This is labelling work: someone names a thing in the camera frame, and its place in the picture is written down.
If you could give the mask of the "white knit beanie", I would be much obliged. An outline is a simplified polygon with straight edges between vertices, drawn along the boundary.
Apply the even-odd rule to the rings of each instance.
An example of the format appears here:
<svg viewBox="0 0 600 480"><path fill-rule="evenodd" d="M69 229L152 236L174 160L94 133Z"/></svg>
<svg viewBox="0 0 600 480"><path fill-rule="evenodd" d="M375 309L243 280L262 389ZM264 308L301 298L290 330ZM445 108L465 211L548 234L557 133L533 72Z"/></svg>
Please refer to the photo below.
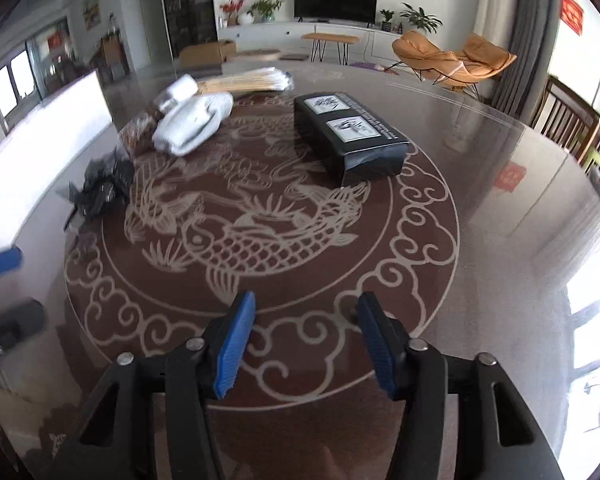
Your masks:
<svg viewBox="0 0 600 480"><path fill-rule="evenodd" d="M202 94L178 104L159 122L151 142L158 152L185 156L210 139L230 117L234 98L228 92Z"/></svg>

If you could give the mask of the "clear jar of nuts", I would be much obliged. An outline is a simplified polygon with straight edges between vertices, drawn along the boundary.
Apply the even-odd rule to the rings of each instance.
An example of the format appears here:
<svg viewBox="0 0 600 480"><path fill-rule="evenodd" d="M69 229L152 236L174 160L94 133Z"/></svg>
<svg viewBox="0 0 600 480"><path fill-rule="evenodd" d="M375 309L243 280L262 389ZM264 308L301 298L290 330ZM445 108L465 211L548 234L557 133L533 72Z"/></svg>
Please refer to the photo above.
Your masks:
<svg viewBox="0 0 600 480"><path fill-rule="evenodd" d="M150 151L154 144L154 135L159 122L172 110L176 101L166 94L158 96L155 101L148 103L120 131L120 141L131 158Z"/></svg>

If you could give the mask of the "white plastic bottle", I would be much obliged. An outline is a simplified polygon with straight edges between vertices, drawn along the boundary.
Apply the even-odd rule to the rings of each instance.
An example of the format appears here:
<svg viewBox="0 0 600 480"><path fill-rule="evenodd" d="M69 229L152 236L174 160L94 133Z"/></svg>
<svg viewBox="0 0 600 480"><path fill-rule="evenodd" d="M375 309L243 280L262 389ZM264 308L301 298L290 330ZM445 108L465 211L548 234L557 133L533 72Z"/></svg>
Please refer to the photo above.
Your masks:
<svg viewBox="0 0 600 480"><path fill-rule="evenodd" d="M178 80L172 82L169 87L161 91L154 99L154 104L162 114L168 114L170 110L178 106L198 93L198 84L193 76L184 74Z"/></svg>

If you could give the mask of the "brown cardboard box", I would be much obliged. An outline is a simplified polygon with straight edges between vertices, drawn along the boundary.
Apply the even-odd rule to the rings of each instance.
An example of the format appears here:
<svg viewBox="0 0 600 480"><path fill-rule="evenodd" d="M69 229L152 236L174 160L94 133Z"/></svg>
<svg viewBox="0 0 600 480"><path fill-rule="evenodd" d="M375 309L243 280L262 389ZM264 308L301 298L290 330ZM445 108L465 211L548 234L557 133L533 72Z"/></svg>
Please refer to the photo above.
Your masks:
<svg viewBox="0 0 600 480"><path fill-rule="evenodd" d="M178 59L181 68L221 65L236 52L233 40L221 40L188 46L182 50Z"/></svg>

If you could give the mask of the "bag of cotton swabs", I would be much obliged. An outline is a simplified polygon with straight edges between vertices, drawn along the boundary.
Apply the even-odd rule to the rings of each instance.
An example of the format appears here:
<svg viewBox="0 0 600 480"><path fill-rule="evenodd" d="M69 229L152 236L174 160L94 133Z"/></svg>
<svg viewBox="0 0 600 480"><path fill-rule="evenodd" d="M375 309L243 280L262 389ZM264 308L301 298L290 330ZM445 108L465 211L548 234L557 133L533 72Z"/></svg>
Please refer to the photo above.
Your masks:
<svg viewBox="0 0 600 480"><path fill-rule="evenodd" d="M275 67L265 67L198 82L197 93L284 92L291 87L292 77L290 73Z"/></svg>

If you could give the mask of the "round cat scratcher bed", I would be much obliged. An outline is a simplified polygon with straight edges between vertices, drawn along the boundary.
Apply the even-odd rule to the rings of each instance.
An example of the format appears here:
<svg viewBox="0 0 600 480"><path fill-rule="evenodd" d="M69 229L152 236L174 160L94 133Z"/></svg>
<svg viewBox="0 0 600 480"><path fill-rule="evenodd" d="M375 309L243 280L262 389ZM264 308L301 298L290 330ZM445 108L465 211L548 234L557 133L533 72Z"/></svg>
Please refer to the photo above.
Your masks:
<svg viewBox="0 0 600 480"><path fill-rule="evenodd" d="M248 62L268 62L279 60L282 55L283 53L278 49L256 49L239 51L235 54L235 58Z"/></svg>

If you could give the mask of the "dark glass display cabinet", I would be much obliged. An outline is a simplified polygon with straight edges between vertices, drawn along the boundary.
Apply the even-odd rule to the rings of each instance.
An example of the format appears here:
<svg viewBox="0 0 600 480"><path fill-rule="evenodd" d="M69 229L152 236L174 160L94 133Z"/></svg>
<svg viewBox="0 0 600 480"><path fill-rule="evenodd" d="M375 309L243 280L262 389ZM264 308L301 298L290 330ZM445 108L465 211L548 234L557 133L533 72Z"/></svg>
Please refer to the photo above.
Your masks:
<svg viewBox="0 0 600 480"><path fill-rule="evenodd" d="M172 58L183 49L218 39L214 0L162 0Z"/></svg>

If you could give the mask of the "red flower vase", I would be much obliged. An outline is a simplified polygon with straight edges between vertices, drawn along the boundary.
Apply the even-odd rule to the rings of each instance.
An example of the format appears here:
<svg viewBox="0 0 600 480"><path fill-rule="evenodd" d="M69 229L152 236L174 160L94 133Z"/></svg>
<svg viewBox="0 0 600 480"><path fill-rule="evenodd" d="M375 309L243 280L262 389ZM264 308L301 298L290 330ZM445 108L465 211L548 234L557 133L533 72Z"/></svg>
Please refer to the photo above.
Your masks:
<svg viewBox="0 0 600 480"><path fill-rule="evenodd" d="M219 5L226 26L235 26L246 0L227 0Z"/></svg>

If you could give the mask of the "green potted plant left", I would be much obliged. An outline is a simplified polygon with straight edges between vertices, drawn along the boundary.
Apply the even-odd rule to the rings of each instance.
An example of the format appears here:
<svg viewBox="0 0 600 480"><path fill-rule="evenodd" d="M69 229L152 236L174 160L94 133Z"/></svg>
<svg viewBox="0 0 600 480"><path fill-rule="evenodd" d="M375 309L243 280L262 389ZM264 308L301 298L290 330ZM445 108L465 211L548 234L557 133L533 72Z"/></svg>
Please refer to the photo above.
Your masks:
<svg viewBox="0 0 600 480"><path fill-rule="evenodd" d="M275 14L283 7L285 0L256 0L249 11L258 14L262 22L272 22Z"/></svg>

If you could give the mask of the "green potted plant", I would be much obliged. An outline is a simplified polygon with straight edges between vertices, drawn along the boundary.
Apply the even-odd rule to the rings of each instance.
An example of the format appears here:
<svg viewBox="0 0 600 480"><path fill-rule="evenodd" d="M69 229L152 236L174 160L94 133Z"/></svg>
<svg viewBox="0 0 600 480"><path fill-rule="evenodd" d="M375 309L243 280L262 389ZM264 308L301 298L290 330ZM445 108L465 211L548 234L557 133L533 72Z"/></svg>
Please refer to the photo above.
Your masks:
<svg viewBox="0 0 600 480"><path fill-rule="evenodd" d="M249 11L258 14L262 22L272 22L275 14L283 7L285 0L256 0Z"/></svg>
<svg viewBox="0 0 600 480"><path fill-rule="evenodd" d="M404 10L400 17L408 21L414 29L426 32L426 34L436 34L443 22L434 14L427 14L421 6L412 6L406 2L403 3Z"/></svg>

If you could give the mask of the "orange rocking lounge chair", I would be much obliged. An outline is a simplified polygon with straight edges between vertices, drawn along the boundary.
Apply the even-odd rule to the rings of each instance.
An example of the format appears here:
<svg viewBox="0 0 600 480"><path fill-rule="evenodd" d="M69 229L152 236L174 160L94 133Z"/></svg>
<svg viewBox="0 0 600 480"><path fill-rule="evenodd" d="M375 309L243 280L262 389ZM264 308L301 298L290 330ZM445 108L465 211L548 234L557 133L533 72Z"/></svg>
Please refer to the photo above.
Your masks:
<svg viewBox="0 0 600 480"><path fill-rule="evenodd" d="M516 61L513 53L472 32L459 51L445 51L426 36L410 30L394 40L398 60L391 68L405 65L419 80L429 79L443 86L480 99L478 84L504 72Z"/></svg>

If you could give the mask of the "green potted plant right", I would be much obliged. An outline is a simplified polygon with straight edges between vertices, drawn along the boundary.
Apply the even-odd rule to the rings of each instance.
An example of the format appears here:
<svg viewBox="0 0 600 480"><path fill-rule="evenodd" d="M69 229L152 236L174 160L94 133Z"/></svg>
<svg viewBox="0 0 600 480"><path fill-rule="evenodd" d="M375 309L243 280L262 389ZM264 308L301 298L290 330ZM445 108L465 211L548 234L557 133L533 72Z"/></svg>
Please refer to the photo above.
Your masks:
<svg viewBox="0 0 600 480"><path fill-rule="evenodd" d="M400 17L408 21L414 29L426 32L426 34L436 34L443 22L434 14L427 14L421 6L412 6L406 2L403 3L404 10Z"/></svg>

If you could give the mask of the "black flat television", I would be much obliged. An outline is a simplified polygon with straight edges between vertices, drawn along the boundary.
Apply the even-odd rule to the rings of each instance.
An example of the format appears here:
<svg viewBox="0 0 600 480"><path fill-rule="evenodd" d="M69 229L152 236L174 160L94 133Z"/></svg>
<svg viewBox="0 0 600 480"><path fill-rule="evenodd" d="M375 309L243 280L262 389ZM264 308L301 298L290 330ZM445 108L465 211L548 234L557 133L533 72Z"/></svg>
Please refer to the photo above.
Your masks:
<svg viewBox="0 0 600 480"><path fill-rule="evenodd" d="M294 16L373 24L377 0L294 0Z"/></svg>

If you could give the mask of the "grey curtain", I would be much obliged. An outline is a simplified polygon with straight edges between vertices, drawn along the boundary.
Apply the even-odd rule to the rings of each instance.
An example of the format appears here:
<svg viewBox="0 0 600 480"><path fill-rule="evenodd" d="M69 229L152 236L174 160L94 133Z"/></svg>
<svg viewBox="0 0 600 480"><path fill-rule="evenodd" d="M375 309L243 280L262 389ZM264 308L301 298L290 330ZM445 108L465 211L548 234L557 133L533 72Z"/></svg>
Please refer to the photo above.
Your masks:
<svg viewBox="0 0 600 480"><path fill-rule="evenodd" d="M525 124L545 88L560 17L560 0L518 0L509 52L517 59L501 73L491 105Z"/></svg>

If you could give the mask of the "framed wall picture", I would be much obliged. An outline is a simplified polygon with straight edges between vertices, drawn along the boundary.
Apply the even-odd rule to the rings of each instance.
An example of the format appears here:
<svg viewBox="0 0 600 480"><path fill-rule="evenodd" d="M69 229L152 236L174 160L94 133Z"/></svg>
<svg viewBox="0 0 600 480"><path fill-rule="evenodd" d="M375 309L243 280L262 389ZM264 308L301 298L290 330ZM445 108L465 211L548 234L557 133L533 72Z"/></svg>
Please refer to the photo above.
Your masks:
<svg viewBox="0 0 600 480"><path fill-rule="evenodd" d="M82 16L86 30L91 30L102 21L99 10L99 0L84 0L82 4Z"/></svg>

